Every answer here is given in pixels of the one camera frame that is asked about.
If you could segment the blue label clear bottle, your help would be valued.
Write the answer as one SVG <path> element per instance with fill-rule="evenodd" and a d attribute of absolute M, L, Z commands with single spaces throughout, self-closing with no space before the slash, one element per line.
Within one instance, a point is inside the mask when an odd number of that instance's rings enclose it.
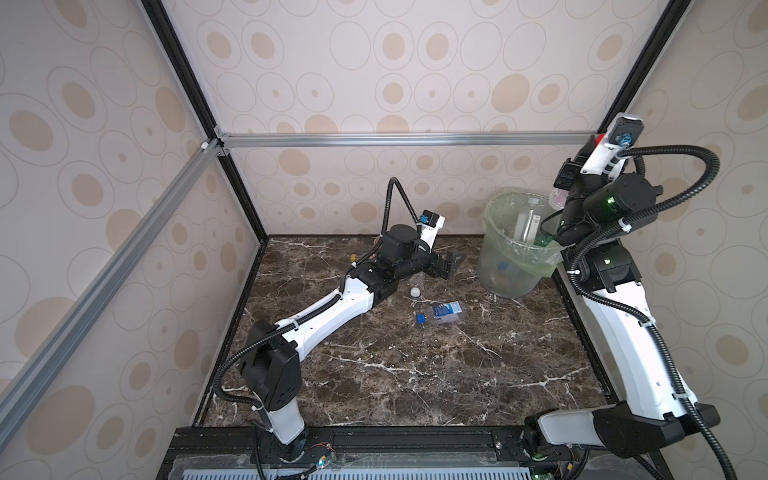
<path fill-rule="evenodd" d="M 461 322 L 465 312 L 458 301 L 431 306 L 424 313 L 416 315 L 419 325 L 447 325 Z"/>

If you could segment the red cap white bottle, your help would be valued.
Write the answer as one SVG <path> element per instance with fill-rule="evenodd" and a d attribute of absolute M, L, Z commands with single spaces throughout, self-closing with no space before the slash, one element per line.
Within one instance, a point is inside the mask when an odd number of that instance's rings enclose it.
<path fill-rule="evenodd" d="M 584 164 L 587 162 L 593 151 L 603 140 L 604 135 L 592 135 L 589 137 L 584 146 L 582 146 L 574 157 L 584 160 Z M 569 191 L 555 189 L 553 187 L 549 196 L 549 203 L 555 210 L 560 210 L 565 206 Z"/>

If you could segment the large clear square bottle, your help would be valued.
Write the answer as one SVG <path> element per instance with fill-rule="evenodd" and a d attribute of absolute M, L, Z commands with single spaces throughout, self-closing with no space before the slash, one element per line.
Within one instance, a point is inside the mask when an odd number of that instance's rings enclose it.
<path fill-rule="evenodd" d="M 534 245 L 541 222 L 541 203 L 537 198 L 529 198 L 517 217 L 513 240 L 526 245 Z"/>

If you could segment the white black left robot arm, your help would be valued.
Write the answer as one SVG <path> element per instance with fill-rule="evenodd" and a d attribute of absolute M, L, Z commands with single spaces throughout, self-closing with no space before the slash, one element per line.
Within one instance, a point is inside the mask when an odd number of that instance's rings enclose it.
<path fill-rule="evenodd" d="M 296 401 L 301 362 L 326 337 L 394 294 L 402 280 L 416 274 L 450 278 L 463 258 L 433 250 L 444 222 L 443 216 L 425 210 L 413 226 L 392 226 L 369 253 L 351 263 L 329 295 L 275 324 L 252 327 L 237 359 L 239 373 L 255 394 L 255 408 L 267 422 L 267 431 L 290 457 L 307 437 Z"/>

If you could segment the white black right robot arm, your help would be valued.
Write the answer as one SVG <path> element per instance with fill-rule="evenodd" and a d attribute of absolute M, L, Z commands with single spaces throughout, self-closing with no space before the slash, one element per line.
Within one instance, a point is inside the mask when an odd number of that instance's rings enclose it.
<path fill-rule="evenodd" d="M 703 161 L 702 176 L 682 193 L 657 198 L 663 189 L 643 171 L 625 174 L 622 158 L 592 168 L 568 161 L 555 182 L 567 191 L 556 240 L 574 291 L 592 312 L 618 367 L 625 393 L 602 408 L 550 410 L 527 418 L 521 438 L 535 458 L 556 445 L 606 449 L 638 458 L 700 434 L 715 452 L 712 429 L 721 422 L 711 404 L 698 400 L 677 369 L 646 300 L 641 275 L 620 238 L 690 200 L 714 180 L 719 159 L 699 147 L 673 146 L 672 154 Z"/>

